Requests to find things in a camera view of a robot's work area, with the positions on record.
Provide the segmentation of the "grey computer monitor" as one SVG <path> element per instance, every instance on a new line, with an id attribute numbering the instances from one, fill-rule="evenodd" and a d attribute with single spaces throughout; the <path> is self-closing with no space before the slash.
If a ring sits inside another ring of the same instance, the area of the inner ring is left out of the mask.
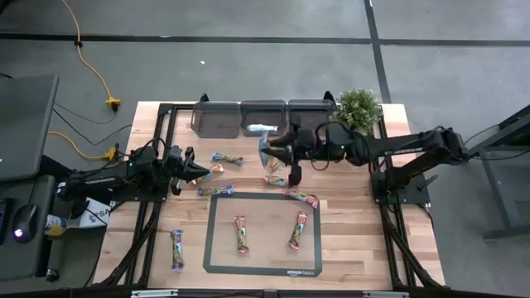
<path id="1" fill-rule="evenodd" d="M 39 171 L 59 78 L 0 79 L 0 182 Z"/>

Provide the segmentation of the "silver metal bracket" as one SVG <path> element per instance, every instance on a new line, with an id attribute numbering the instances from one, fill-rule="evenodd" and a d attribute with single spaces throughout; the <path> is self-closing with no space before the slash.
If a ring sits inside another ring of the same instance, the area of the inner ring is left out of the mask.
<path id="1" fill-rule="evenodd" d="M 133 291 L 130 298 L 172 298 L 178 295 L 179 291 L 176 289 L 142 290 Z"/>
<path id="2" fill-rule="evenodd" d="M 364 291 L 363 298 L 410 298 L 407 292 L 399 291 Z"/>

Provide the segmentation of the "white printed box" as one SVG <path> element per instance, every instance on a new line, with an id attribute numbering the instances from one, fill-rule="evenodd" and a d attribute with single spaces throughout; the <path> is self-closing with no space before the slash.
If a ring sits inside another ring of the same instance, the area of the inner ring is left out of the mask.
<path id="1" fill-rule="evenodd" d="M 87 198 L 83 213 L 79 217 L 80 228 L 106 227 L 110 218 L 111 207 L 99 201 Z"/>

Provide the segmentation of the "small plastic bottle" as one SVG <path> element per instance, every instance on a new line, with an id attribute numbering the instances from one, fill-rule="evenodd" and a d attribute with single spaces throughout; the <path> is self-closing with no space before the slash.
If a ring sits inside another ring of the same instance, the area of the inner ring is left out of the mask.
<path id="1" fill-rule="evenodd" d="M 52 237 L 62 235 L 68 228 L 68 221 L 64 218 L 48 214 L 46 218 L 45 234 Z"/>

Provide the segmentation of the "black-bordered silicone baking mat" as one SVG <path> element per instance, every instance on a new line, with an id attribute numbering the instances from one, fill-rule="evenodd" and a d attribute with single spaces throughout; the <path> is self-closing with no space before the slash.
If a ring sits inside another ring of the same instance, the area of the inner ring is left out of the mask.
<path id="1" fill-rule="evenodd" d="M 308 219 L 298 250 L 288 241 L 299 211 Z M 238 253 L 234 217 L 244 215 L 248 252 Z M 322 271 L 320 208 L 274 193 L 212 195 L 203 268 L 208 273 L 317 277 Z"/>

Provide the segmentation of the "small green potted plant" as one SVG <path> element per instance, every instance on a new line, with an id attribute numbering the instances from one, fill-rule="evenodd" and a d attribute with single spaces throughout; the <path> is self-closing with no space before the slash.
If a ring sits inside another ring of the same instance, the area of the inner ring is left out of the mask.
<path id="1" fill-rule="evenodd" d="M 382 115 L 376 94 L 370 89 L 344 91 L 336 100 L 334 118 L 363 134 L 372 134 Z"/>

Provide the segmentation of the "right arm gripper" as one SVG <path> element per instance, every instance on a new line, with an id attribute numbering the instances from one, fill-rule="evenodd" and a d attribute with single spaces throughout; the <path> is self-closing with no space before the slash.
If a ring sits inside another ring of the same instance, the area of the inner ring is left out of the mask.
<path id="1" fill-rule="evenodd" d="M 291 116 L 291 127 L 289 136 L 269 139 L 268 143 L 271 148 L 262 149 L 261 152 L 277 158 L 285 165 L 291 165 L 289 174 L 289 186 L 298 186 L 301 182 L 301 167 L 299 161 L 313 160 L 317 152 L 317 142 L 315 133 L 307 128 L 301 127 L 301 117 L 297 114 Z"/>

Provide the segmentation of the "teal orange wrapper granola bar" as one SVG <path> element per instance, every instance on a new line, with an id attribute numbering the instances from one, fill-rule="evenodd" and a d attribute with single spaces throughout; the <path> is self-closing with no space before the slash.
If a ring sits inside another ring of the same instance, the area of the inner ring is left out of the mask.
<path id="1" fill-rule="evenodd" d="M 195 180 L 192 181 L 193 184 L 197 185 L 203 182 L 206 182 L 208 180 L 213 179 L 218 174 L 222 174 L 224 172 L 224 168 L 220 163 L 214 164 L 210 167 L 210 172 L 207 175 L 201 176 Z"/>
<path id="2" fill-rule="evenodd" d="M 266 167 L 268 165 L 268 162 L 271 158 L 271 156 L 264 152 L 263 149 L 268 149 L 269 147 L 270 145 L 268 142 L 268 131 L 265 131 L 258 142 L 258 154 L 260 156 L 260 160 L 262 162 L 263 167 Z"/>

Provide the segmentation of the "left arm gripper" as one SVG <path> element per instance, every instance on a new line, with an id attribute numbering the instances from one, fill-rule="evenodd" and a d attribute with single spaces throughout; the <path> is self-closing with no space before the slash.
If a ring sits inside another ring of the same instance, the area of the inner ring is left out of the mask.
<path id="1" fill-rule="evenodd" d="M 166 167 L 169 170 L 171 182 L 170 189 L 174 195 L 181 193 L 181 184 L 189 183 L 209 174 L 209 169 L 194 162 L 194 149 L 187 147 L 184 151 L 178 146 L 169 150 Z"/>

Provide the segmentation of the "blue wrapper granola bar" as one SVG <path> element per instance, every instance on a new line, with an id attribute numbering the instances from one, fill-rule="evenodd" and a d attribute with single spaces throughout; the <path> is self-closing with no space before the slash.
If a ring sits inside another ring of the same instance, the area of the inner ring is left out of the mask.
<path id="1" fill-rule="evenodd" d="M 232 185 L 221 185 L 217 187 L 199 187 L 197 190 L 198 196 L 210 195 L 232 195 L 234 187 Z"/>
<path id="2" fill-rule="evenodd" d="M 238 156 L 225 155 L 220 152 L 213 152 L 211 155 L 211 160 L 215 162 L 225 162 L 241 166 L 243 164 L 243 158 Z"/>
<path id="3" fill-rule="evenodd" d="M 172 265 L 171 269 L 173 271 L 181 271 L 184 266 L 184 258 L 182 254 L 182 231 L 173 230 L 171 232 L 171 241 L 172 241 Z"/>

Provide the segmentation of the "orange green wrapper granola bar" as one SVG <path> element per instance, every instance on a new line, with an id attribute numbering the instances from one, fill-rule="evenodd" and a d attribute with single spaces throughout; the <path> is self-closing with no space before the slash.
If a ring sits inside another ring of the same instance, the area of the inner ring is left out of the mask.
<path id="1" fill-rule="evenodd" d="M 277 171 L 280 171 L 284 167 L 284 163 L 278 160 L 274 156 L 270 156 L 267 160 L 265 169 L 268 174 L 274 174 Z"/>

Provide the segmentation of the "black computer mouse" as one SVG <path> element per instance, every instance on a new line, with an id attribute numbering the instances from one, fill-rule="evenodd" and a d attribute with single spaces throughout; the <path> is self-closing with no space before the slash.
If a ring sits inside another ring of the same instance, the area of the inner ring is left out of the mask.
<path id="1" fill-rule="evenodd" d="M 20 207 L 12 220 L 12 234 L 17 243 L 30 242 L 36 233 L 38 208 L 34 204 Z"/>

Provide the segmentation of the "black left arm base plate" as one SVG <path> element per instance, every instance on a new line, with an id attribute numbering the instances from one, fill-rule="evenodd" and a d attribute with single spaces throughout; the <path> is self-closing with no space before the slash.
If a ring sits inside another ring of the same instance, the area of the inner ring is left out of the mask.
<path id="1" fill-rule="evenodd" d="M 114 201 L 132 201 L 132 202 L 158 202 L 166 201 L 167 192 L 140 190 L 132 188 L 115 189 L 110 192 L 111 200 Z"/>

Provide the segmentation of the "dark side desk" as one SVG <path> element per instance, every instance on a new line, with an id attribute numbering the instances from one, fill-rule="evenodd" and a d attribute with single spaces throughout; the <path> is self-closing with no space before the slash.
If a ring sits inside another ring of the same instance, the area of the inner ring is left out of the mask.
<path id="1" fill-rule="evenodd" d="M 54 191 L 55 179 L 50 175 L 0 183 L 0 281 L 44 273 L 45 226 Z M 38 208 L 36 233 L 30 242 L 17 243 L 12 234 L 12 220 L 26 204 Z"/>

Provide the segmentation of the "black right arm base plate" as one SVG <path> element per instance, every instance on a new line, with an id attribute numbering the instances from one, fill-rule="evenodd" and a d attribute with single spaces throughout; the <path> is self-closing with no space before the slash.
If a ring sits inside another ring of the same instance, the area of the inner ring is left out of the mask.
<path id="1" fill-rule="evenodd" d="M 431 199 L 427 187 L 438 178 L 433 175 L 426 178 L 423 174 L 413 177 L 406 186 L 398 186 L 391 190 L 385 185 L 384 173 L 371 175 L 373 200 L 376 204 L 419 204 L 431 207 Z"/>

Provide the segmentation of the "grey metal desk frame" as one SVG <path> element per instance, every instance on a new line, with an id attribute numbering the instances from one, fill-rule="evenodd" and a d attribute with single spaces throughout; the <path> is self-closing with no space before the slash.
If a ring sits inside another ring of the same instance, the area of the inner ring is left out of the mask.
<path id="1" fill-rule="evenodd" d="M 468 159 L 484 167 L 503 227 L 484 234 L 495 240 L 530 235 L 530 104 L 502 122 L 478 132 L 483 139 L 469 149 Z"/>

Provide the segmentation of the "translucent grey plastic bin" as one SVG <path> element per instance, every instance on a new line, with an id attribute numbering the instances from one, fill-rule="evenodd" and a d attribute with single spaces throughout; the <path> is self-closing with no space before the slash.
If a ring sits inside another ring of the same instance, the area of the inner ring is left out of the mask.
<path id="1" fill-rule="evenodd" d="M 287 128 L 287 103 L 284 100 L 249 100 L 239 105 L 240 127 L 245 137 L 261 137 L 262 130 L 250 131 L 249 125 L 262 124 L 276 127 L 268 134 L 276 137 Z"/>
<path id="2" fill-rule="evenodd" d="M 199 102 L 193 107 L 191 129 L 200 138 L 235 139 L 239 135 L 237 103 Z"/>
<path id="3" fill-rule="evenodd" d="M 299 123 L 299 130 L 315 134 L 315 129 L 327 123 L 335 111 L 335 103 L 329 99 L 292 99 L 287 103 L 286 132 L 293 131 L 293 123 Z"/>

